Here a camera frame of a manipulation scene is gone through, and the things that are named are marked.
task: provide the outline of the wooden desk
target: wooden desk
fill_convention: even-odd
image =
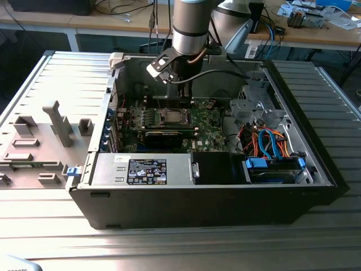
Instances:
[[[330,46],[331,49],[333,45],[350,46],[357,48],[361,43],[361,30],[358,28],[354,28],[352,30],[344,30],[329,22],[325,22],[322,29],[308,27],[296,29],[288,27],[286,17],[275,15],[279,10],[278,7],[280,7],[284,3],[285,2],[283,0],[266,0],[266,8],[270,14],[271,19],[276,23],[276,25],[286,29],[284,40],[282,42],[284,46],[287,46],[287,44],[297,43],[299,46],[291,47],[312,46],[312,48],[318,48],[314,47],[316,44],[318,44],[319,46],[322,46],[322,48],[320,47],[320,49],[326,49],[324,46]],[[359,12],[361,14],[361,8],[352,6],[349,12]],[[269,38],[269,35],[266,32],[266,27],[260,25],[259,33],[250,34],[249,38],[254,40],[267,40]]]
[[[14,20],[5,11],[0,0],[0,28],[19,29]],[[119,5],[120,0],[111,0],[111,5]],[[122,4],[132,3],[131,0],[122,0]],[[304,47],[330,50],[348,50],[355,51],[361,43],[361,34],[359,29],[343,30],[328,22],[323,29],[301,28],[294,29],[287,27],[287,18],[276,16],[283,0],[266,0],[267,10],[276,25],[284,27],[286,33],[282,41],[282,46]],[[118,12],[124,12],[136,7],[144,6],[147,2],[136,2],[131,6],[121,7]],[[130,37],[148,37],[148,22],[152,7],[143,8],[130,13],[127,23],[111,15],[101,14],[93,11],[90,16],[76,16],[70,14],[48,14],[39,12],[14,12],[6,1],[6,7],[13,17],[26,29],[45,32],[60,32],[68,36],[72,51],[79,51],[77,34],[98,34],[109,36],[130,36]],[[108,4],[105,2],[99,6],[99,9],[108,12]],[[361,8],[352,7],[350,12],[360,12]],[[159,37],[164,38],[168,32],[168,7],[159,5]],[[269,38],[266,27],[259,26],[256,34],[250,34],[247,43],[250,44],[248,52],[256,49],[257,46],[265,43]]]

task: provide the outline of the electronic components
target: electronic components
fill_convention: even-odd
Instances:
[[[183,134],[179,132],[146,132],[144,144],[148,148],[181,148]]]
[[[117,115],[118,140],[124,152],[228,151],[214,100],[197,100],[189,109],[129,103],[130,107]]]
[[[289,27],[313,27],[321,28],[324,24],[324,18],[311,10],[307,12],[300,8],[293,8],[290,16],[287,18],[287,24]]]

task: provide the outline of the wire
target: wire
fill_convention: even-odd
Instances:
[[[271,37],[272,37],[270,49],[268,50],[268,54],[265,57],[265,59],[267,59],[270,56],[270,53],[271,53],[271,50],[272,50],[272,47],[273,47],[273,42],[275,41],[275,36],[273,34],[273,31],[272,31],[272,28],[270,27],[270,25],[269,24],[265,24],[265,25],[269,28],[269,30],[271,32]]]
[[[274,136],[274,133],[272,131],[270,131],[269,129],[263,129],[260,131],[259,135],[258,135],[258,145],[259,145],[259,149],[268,157],[268,159],[272,159],[272,156],[265,150],[265,148],[263,148],[263,143],[262,143],[262,136],[263,134],[267,132],[270,135],[270,139],[272,142],[272,149],[273,149],[273,153],[274,155],[278,158],[278,159],[282,159],[282,156],[280,155],[277,146],[276,146],[276,138]]]
[[[242,152],[242,151],[237,147],[237,145],[233,144],[233,142],[231,142],[231,141],[228,140],[228,137],[229,137],[230,135],[227,135],[227,136],[226,136],[226,135],[224,134],[224,131],[223,131],[223,121],[224,121],[224,117],[226,116],[227,109],[230,108],[230,107],[231,107],[231,106],[228,104],[228,106],[224,109],[224,113],[223,113],[222,118],[221,118],[221,132],[222,132],[222,135],[224,136],[225,140],[227,141],[227,143],[233,145],[236,151]]]
[[[266,12],[267,17],[265,17],[264,15],[261,15],[261,16],[267,18],[267,19],[270,21],[270,25],[271,25],[272,29],[275,28],[275,27],[276,27],[276,24],[275,24],[275,22],[271,19],[268,10],[267,10],[265,7],[264,7],[263,9],[264,9],[264,11]]]
[[[357,55],[358,51],[360,50],[360,47],[361,47],[361,43],[360,43],[359,47],[357,47],[357,50],[356,50],[354,56],[350,59],[348,65],[347,65],[346,68],[344,69],[344,71],[343,71],[343,73],[342,73],[342,75],[341,75],[341,81],[342,81],[342,82],[339,83],[340,86],[343,85],[343,83],[347,80],[347,78],[349,78],[349,76],[351,75],[351,73],[353,72],[353,70],[358,66],[358,65],[354,65],[354,66],[351,68],[351,71],[349,72],[349,75],[348,75],[346,78],[344,78],[345,72],[346,72],[347,69],[349,68],[349,66],[350,66],[350,64],[352,63],[352,61],[354,60],[355,56]]]
[[[120,15],[120,14],[125,14],[125,13],[130,13],[130,12],[133,12],[133,11],[136,11],[136,10],[140,10],[141,8],[146,8],[146,7],[150,7],[152,6],[154,3],[150,3],[148,5],[145,5],[145,6],[142,6],[142,7],[137,7],[137,8],[134,8],[132,10],[128,10],[128,11],[124,11],[124,12],[117,12],[117,13],[106,13],[106,12],[103,12],[103,11],[100,11],[98,9],[98,5],[103,3],[105,0],[102,0],[100,1],[98,4],[95,5],[95,10],[101,14],[106,14],[106,15]]]
[[[121,107],[121,108],[124,107],[124,104],[125,104],[125,94],[123,93],[123,104],[122,104],[122,107]]]
[[[150,30],[149,30],[149,38],[148,38],[148,53],[149,53],[149,54],[151,53],[151,38],[152,38],[152,32],[153,32],[153,29],[150,29]]]
[[[199,55],[195,59],[187,60],[187,63],[190,65],[197,63],[198,60],[200,60],[205,55],[206,52],[207,52],[207,48],[204,48],[202,50],[202,52],[200,52]]]
[[[5,1],[2,2],[6,12],[9,14],[9,16],[14,20],[14,22],[16,22],[16,24],[23,30],[26,32],[27,35],[29,35],[29,37],[33,40],[33,42],[36,43],[37,46],[39,46],[39,48],[42,50],[42,51],[45,51],[45,49],[33,38],[32,35],[30,35],[30,33],[28,31],[25,30],[25,28],[14,18],[14,16],[9,12],[9,10],[7,10],[7,7],[6,7],[6,4],[5,4]]]
[[[190,82],[190,81],[192,81],[194,79],[197,79],[197,78],[199,78],[199,77],[201,77],[203,75],[207,75],[208,73],[214,73],[214,72],[222,72],[222,73],[227,73],[229,75],[237,76],[239,78],[247,78],[247,79],[249,79],[249,77],[245,77],[244,75],[241,75],[241,74],[239,74],[237,72],[234,72],[234,71],[228,71],[226,69],[209,69],[208,71],[200,72],[197,75],[194,75],[191,78],[188,78],[186,80],[182,80],[182,81],[170,81],[169,80],[168,83],[173,84],[173,85],[185,84],[185,83],[188,83],[188,82]]]
[[[311,2],[309,5],[307,5],[307,4],[302,4],[302,7],[311,7],[311,8],[314,8],[313,6],[311,6],[313,3],[314,3],[314,0],[312,0],[312,2]]]
[[[158,106],[159,106],[159,115],[162,114],[162,108],[160,107],[160,102],[159,102],[159,99],[158,99],[158,94],[157,94],[157,89],[154,89],[154,93],[156,94],[156,99],[157,99],[157,103],[158,103]]]
[[[214,21],[213,21],[213,18],[211,17],[210,18],[210,23],[212,25],[212,28],[213,28],[213,32],[215,34],[215,37],[217,38],[217,41],[218,41],[218,44],[220,46],[222,46],[222,42],[221,42],[221,39],[219,38],[219,35],[218,35],[218,32],[217,32],[217,29],[215,28],[215,24],[214,24]]]
[[[290,157],[288,150],[287,150],[287,141],[284,142],[284,150],[285,150],[287,156]]]
[[[339,54],[340,56],[342,56],[342,58],[345,59],[347,62],[350,61],[350,59],[348,58],[349,56],[344,55],[342,51],[338,51],[338,50],[337,50],[337,52],[338,52],[338,54]]]
[[[281,150],[282,157],[285,157],[284,151],[283,151],[283,149],[282,149],[282,143],[277,142],[277,146],[278,146],[278,147],[280,148],[280,150]]]
[[[156,1],[156,34],[157,34],[157,39],[156,39],[156,48],[157,48],[157,54],[159,54],[159,48],[158,48],[158,38],[159,38],[159,33],[158,33],[158,0]]]
[[[155,15],[155,7],[156,5],[153,5],[153,9],[151,12],[151,17],[149,19],[149,39],[148,39],[148,53],[151,53],[151,38],[152,38],[152,32],[154,29],[154,26],[156,24],[156,15]]]
[[[165,50],[165,44],[171,33],[170,0],[168,0],[168,27],[169,27],[169,30],[168,30],[167,36],[164,39],[163,45],[162,45],[162,52]]]
[[[209,98],[212,98],[213,93],[216,93],[217,91],[222,91],[222,92],[226,93],[231,99],[233,98],[233,96],[227,90],[224,90],[224,89],[216,89],[216,90],[212,91],[209,94]]]
[[[339,7],[337,7],[337,6],[323,6],[323,7],[333,7],[333,8],[335,8],[335,9],[337,9],[337,10],[339,10],[339,11],[341,11],[342,13],[344,13],[345,15],[347,15],[348,17],[352,17],[351,15],[349,15],[346,11],[344,11],[343,9],[341,9],[341,8],[339,8]]]
[[[245,75],[245,72],[241,69],[241,67],[239,67],[239,66],[237,65],[237,63],[236,63],[228,54],[226,55],[226,57],[227,57],[228,61],[231,62],[231,64],[232,64],[233,66],[235,66],[235,68],[236,68],[240,73],[242,73],[242,74]]]
[[[111,12],[114,12],[115,9],[120,8],[120,7],[129,7],[129,6],[133,5],[136,1],[137,0],[133,0],[133,2],[131,4],[118,5],[118,6],[112,7]]]

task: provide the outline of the power supply label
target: power supply label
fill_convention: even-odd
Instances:
[[[130,159],[128,166],[129,185],[166,185],[166,159]]]

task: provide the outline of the blue clip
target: blue clip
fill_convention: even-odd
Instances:
[[[104,141],[102,141],[99,145],[99,148],[102,150],[102,151],[107,151],[108,150],[108,145],[104,144]]]
[[[111,109],[111,108],[108,108],[107,115],[110,116],[110,117],[114,116],[114,110]]]
[[[67,170],[67,176],[74,176],[74,177],[78,177],[81,175],[81,167],[73,167],[73,168],[68,168]]]
[[[111,123],[110,123],[109,121],[106,121],[106,122],[104,123],[104,127],[105,127],[105,128],[110,128],[110,127],[111,127]]]
[[[109,134],[109,129],[107,129],[106,127],[103,128],[103,134],[107,135]]]
[[[263,158],[248,158],[246,166],[247,168],[268,168],[267,161]]]
[[[298,163],[300,164],[301,168],[304,169],[306,166],[306,162],[303,158],[298,158]]]
[[[101,140],[104,141],[104,142],[108,141],[108,140],[109,140],[109,133],[108,133],[108,134],[105,134],[105,133],[104,133],[104,134],[102,135]]]

